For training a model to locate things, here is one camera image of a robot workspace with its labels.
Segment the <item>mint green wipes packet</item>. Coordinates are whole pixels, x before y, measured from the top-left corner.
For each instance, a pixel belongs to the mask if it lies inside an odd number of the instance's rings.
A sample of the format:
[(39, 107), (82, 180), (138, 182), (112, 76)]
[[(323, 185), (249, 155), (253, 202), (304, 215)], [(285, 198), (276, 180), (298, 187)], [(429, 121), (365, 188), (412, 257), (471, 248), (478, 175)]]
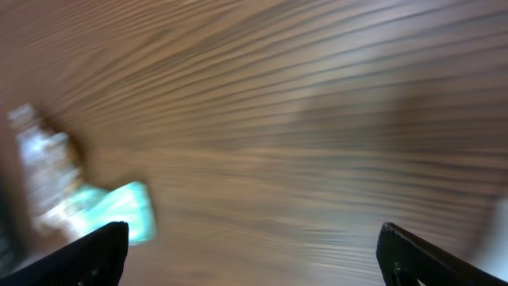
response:
[(65, 222), (76, 238), (81, 238), (110, 222), (125, 222), (129, 244), (140, 245), (156, 236), (152, 201), (145, 184), (132, 181), (107, 191), (83, 184), (67, 201), (70, 213)]

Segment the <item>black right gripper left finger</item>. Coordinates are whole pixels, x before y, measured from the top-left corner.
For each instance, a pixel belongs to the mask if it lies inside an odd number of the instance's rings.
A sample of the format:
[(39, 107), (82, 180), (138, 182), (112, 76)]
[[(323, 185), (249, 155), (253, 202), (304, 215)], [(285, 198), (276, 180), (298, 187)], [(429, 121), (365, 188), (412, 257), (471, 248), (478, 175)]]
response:
[(118, 286), (129, 226), (110, 222), (1, 279), (1, 286)]

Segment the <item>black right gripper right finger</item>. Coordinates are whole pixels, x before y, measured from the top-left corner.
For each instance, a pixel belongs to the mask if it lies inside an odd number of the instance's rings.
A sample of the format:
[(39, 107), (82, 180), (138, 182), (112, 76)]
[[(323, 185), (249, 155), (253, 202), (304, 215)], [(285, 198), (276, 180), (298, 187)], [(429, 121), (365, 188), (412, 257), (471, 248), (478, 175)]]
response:
[(507, 286), (391, 222), (381, 227), (376, 258), (386, 286)]

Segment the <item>brown clear snack bag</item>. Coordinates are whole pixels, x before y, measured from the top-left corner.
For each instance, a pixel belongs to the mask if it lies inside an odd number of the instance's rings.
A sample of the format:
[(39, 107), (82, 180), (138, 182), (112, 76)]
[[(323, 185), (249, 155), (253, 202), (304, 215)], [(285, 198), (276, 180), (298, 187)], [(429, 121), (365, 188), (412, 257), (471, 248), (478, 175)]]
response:
[(84, 235), (74, 196), (84, 184), (79, 155), (65, 132), (56, 132), (29, 103), (7, 113), (25, 177), (33, 228), (42, 235), (59, 230), (70, 242)]

